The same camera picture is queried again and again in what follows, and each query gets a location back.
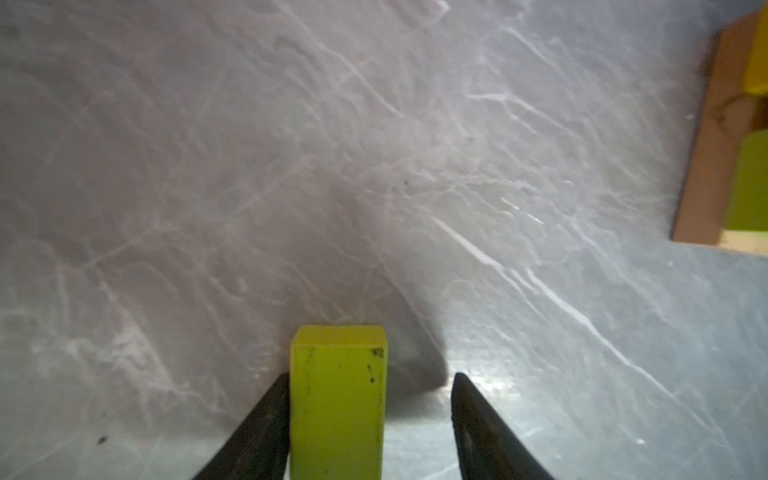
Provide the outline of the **natural wood block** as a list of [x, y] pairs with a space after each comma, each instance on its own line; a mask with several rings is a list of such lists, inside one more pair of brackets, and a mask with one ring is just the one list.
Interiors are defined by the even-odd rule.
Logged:
[[674, 242], [765, 256], [767, 231], [726, 229], [726, 214], [741, 144], [767, 130], [767, 96], [743, 90], [761, 10], [728, 25], [714, 49], [703, 106], [671, 231]]

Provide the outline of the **yellow rectangular block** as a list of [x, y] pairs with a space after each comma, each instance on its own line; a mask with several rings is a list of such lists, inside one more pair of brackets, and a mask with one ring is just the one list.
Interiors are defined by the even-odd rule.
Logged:
[[743, 78], [743, 90], [754, 96], [767, 96], [767, 30], [767, 4], [764, 4], [757, 19]]

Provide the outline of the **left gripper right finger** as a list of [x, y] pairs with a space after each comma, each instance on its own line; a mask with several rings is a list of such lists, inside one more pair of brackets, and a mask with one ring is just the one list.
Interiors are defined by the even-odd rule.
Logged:
[[464, 480], [552, 480], [464, 373], [454, 377], [451, 418]]

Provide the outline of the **lime green block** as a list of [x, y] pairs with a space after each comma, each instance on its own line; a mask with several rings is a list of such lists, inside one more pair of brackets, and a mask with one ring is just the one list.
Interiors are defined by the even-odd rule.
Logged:
[[767, 130], [743, 140], [726, 214], [726, 229], [767, 231]]
[[380, 479], [388, 341], [374, 325], [305, 325], [290, 348], [290, 477]]

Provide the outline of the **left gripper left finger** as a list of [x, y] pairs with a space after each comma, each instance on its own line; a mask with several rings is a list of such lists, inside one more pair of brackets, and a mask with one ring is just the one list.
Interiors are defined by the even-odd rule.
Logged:
[[194, 480], [280, 480], [290, 451], [289, 374], [281, 374]]

